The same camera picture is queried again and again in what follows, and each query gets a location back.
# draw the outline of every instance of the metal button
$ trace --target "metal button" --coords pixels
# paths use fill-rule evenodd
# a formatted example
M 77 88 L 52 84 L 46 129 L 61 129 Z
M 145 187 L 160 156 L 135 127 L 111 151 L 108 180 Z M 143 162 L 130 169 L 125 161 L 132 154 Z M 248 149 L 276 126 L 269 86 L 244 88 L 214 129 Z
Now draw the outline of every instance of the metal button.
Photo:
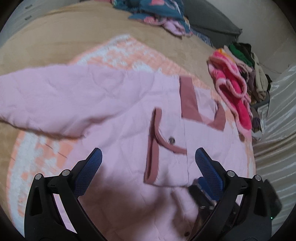
M 261 181 L 261 177 L 259 176 L 259 175 L 255 175 L 255 179 L 257 180 L 257 181 Z
M 168 139 L 168 143 L 170 143 L 171 145 L 174 145 L 174 144 L 176 143 L 175 138 L 170 137 L 170 138 Z
M 63 172 L 62 172 L 62 175 L 64 177 L 68 176 L 69 174 L 70 174 L 70 171 L 69 170 L 63 170 Z
M 234 177 L 235 176 L 235 173 L 233 171 L 228 171 L 227 172 L 227 175 L 230 176 L 230 177 Z
M 36 180 L 39 180 L 41 177 L 42 177 L 42 175 L 41 175 L 40 173 L 38 173 L 38 174 L 35 176 L 35 179 L 36 179 Z

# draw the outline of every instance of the pink towel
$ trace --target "pink towel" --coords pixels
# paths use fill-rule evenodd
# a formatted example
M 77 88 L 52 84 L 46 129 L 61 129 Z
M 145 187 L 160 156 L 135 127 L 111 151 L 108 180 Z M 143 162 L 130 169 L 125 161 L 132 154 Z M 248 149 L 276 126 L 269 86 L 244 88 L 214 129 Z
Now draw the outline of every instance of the pink towel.
M 247 84 L 239 69 L 229 58 L 215 51 L 208 61 L 209 73 L 215 81 L 215 88 L 235 117 L 237 130 L 251 139 L 252 113 Z

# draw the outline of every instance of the snap button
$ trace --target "snap button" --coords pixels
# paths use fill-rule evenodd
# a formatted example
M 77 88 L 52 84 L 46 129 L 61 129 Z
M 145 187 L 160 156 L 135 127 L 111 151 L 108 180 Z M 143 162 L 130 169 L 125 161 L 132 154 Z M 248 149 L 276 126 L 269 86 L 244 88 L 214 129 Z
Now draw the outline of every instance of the snap button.
M 168 139 L 168 143 L 170 143 L 171 145 L 174 145 L 174 144 L 176 143 L 175 138 L 170 137 L 170 138 Z

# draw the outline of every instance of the drawer handle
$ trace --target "drawer handle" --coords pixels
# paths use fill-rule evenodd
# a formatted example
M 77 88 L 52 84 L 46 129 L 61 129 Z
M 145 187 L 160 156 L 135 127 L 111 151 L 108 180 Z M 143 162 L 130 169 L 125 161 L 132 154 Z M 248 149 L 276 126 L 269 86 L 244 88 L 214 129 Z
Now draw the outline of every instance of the drawer handle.
M 28 20 L 28 19 L 30 19 L 31 17 L 32 17 L 32 15 L 30 15 L 29 17 L 26 17 L 25 20 Z
M 33 5 L 31 4 L 31 5 L 29 5 L 29 6 L 27 6 L 27 7 L 25 7 L 25 9 L 29 9 L 30 7 L 32 7 Z

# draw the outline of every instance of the bed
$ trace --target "bed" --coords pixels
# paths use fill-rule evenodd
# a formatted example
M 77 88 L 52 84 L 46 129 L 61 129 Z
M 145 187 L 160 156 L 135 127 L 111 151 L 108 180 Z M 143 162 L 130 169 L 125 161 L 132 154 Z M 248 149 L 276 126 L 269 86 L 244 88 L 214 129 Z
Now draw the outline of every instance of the bed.
M 51 11 L 32 21 L 2 46 L 0 75 L 26 67 L 69 63 L 82 52 L 115 36 L 129 34 L 214 88 L 207 69 L 207 59 L 214 52 L 213 48 L 196 36 L 173 37 L 163 28 L 128 20 L 129 15 L 113 9 L 109 3 L 97 1 Z M 0 123 L 0 205 L 7 215 L 7 175 L 19 131 L 9 124 Z M 250 156 L 248 176 L 253 176 L 255 161 L 252 144 L 245 141 L 245 145 Z

